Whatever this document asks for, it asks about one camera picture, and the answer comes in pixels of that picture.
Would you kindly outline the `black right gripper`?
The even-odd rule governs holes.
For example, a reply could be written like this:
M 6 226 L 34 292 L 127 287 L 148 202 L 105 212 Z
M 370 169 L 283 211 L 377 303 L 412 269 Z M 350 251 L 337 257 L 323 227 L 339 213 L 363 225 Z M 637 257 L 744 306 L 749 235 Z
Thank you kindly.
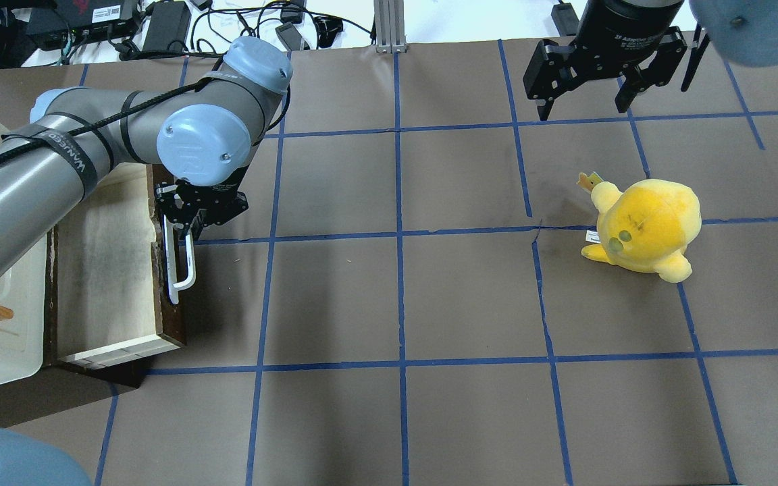
M 615 107 L 627 113 L 652 86 L 670 83 L 688 44 L 673 20 L 682 1 L 589 1 L 574 39 L 538 41 L 523 75 L 538 119 L 550 119 L 554 101 L 595 80 L 623 79 Z

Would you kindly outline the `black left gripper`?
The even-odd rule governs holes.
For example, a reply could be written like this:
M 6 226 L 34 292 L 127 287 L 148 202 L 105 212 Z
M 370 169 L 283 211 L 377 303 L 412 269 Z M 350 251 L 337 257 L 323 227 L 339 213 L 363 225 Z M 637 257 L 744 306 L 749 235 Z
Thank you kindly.
M 161 214 L 183 234 L 186 256 L 194 255 L 192 234 L 210 225 L 224 225 L 249 209 L 247 197 L 229 184 L 195 186 L 185 180 L 155 184 Z

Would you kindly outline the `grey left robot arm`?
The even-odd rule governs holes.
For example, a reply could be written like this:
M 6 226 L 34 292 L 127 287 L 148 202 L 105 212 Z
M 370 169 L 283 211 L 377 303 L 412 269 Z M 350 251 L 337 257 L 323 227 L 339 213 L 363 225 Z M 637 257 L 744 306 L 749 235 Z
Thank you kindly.
M 284 117 L 293 73 L 286 53 L 242 36 L 216 68 L 167 92 L 44 92 L 30 123 L 1 136 L 0 277 L 121 163 L 173 176 L 155 200 L 184 236 L 238 217 L 249 206 L 241 182 Z

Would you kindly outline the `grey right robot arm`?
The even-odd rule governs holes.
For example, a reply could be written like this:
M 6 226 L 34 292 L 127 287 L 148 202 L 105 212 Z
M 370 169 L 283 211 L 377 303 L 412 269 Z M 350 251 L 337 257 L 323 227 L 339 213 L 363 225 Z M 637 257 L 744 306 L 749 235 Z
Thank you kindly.
M 559 96 L 594 80 L 621 79 L 615 107 L 626 113 L 636 97 L 673 79 L 683 56 L 691 86 L 709 47 L 726 61 L 751 68 L 778 65 L 778 1 L 692 1 L 691 43 L 673 20 L 681 1 L 590 1 L 568 45 L 541 40 L 523 75 L 525 95 L 546 121 Z

